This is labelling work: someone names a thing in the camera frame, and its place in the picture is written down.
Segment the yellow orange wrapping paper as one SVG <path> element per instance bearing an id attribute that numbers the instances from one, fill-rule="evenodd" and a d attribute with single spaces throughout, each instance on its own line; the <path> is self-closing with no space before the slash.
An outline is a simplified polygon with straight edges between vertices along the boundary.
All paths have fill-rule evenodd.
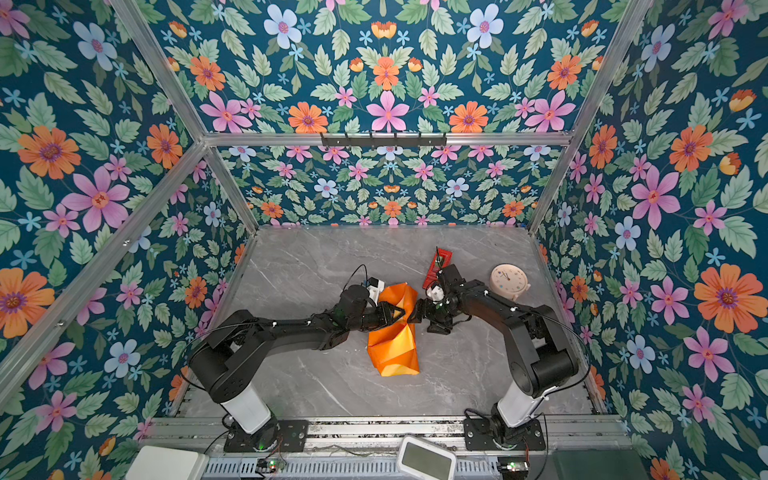
<path id="1" fill-rule="evenodd" d="M 401 320 L 368 334 L 367 352 L 373 366 L 382 377 L 418 375 L 420 373 L 415 326 L 409 323 L 418 293 L 407 283 L 386 287 L 378 306 L 397 305 L 406 310 Z"/>

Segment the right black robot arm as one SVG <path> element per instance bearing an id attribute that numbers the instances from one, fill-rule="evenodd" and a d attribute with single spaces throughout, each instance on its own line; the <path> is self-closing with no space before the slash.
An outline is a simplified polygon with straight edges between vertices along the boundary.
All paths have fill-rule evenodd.
<path id="1" fill-rule="evenodd" d="M 536 422 L 548 395 L 565 388 L 580 370 L 567 339 L 567 327 L 546 305 L 531 307 L 506 299 L 484 283 L 444 283 L 416 302 L 411 323 L 428 322 L 430 333 L 448 335 L 455 317 L 480 319 L 502 336 L 512 383 L 488 415 L 468 414 L 488 425 L 488 434 L 502 449 L 515 446 Z"/>

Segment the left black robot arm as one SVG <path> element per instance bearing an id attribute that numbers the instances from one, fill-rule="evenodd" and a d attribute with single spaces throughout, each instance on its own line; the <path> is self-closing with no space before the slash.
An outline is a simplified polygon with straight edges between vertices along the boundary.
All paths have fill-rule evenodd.
<path id="1" fill-rule="evenodd" d="M 331 308 L 306 318 L 273 320 L 238 310 L 192 350 L 189 368 L 234 425 L 254 437 L 274 419 L 254 384 L 269 355 L 333 349 L 353 331 L 375 332 L 407 318 L 403 307 L 390 302 L 374 304 L 369 291 L 359 285 L 343 290 Z"/>

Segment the white box device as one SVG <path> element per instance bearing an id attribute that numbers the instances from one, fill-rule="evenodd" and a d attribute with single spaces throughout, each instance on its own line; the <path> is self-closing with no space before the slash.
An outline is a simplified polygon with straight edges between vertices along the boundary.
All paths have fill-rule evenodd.
<path id="1" fill-rule="evenodd" d="M 209 456 L 194 451 L 157 446 L 142 447 L 125 475 L 126 480 L 198 480 Z"/>

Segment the red tape dispenser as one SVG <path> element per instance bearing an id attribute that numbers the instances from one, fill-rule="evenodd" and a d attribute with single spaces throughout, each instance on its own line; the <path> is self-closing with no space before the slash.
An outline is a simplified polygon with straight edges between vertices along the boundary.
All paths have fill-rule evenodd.
<path id="1" fill-rule="evenodd" d="M 427 290 L 438 281 L 439 272 L 451 263 L 453 253 L 449 250 L 437 247 L 430 262 L 422 288 Z"/>

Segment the pink round alarm clock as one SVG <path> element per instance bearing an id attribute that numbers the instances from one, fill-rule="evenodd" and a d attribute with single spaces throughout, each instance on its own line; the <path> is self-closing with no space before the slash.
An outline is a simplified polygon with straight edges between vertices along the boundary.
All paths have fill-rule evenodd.
<path id="1" fill-rule="evenodd" d="M 512 264 L 500 264 L 490 274 L 490 289 L 493 293 L 517 301 L 530 289 L 526 273 Z"/>

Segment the white timer display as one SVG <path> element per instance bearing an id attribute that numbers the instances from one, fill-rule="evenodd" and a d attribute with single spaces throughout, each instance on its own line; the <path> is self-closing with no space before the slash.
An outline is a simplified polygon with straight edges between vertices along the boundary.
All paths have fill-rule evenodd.
<path id="1" fill-rule="evenodd" d="M 414 436 L 405 436 L 396 458 L 400 473 L 414 479 L 453 480 L 457 457 L 451 451 Z"/>

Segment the green mat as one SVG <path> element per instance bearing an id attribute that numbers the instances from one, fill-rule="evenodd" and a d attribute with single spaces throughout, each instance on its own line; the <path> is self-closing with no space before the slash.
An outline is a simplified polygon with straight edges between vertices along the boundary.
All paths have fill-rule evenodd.
<path id="1" fill-rule="evenodd" d="M 649 479 L 633 450 L 557 450 L 552 460 L 559 479 Z"/>

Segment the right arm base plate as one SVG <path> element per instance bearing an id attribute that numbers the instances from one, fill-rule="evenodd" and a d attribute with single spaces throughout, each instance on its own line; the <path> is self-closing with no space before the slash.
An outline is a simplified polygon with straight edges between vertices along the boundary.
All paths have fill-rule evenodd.
<path id="1" fill-rule="evenodd" d="M 463 428 L 465 448 L 469 451 L 544 451 L 547 448 L 546 435 L 538 419 L 509 427 L 500 418 L 466 416 Z"/>

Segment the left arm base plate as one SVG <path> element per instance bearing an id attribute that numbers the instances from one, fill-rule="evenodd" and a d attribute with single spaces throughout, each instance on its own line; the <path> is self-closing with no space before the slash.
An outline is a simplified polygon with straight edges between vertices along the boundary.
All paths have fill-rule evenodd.
<path id="1" fill-rule="evenodd" d="M 226 453 L 297 453 L 304 450 L 309 422 L 270 418 L 254 433 L 232 421 L 227 426 Z"/>

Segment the black hook rail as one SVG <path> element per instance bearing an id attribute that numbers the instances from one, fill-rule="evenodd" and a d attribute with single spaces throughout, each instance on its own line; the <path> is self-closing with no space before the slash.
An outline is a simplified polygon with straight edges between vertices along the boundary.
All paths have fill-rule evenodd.
<path id="1" fill-rule="evenodd" d="M 392 133 L 392 134 L 321 134 L 321 145 L 324 147 L 443 147 L 448 145 L 448 139 L 443 134 L 422 133 Z"/>

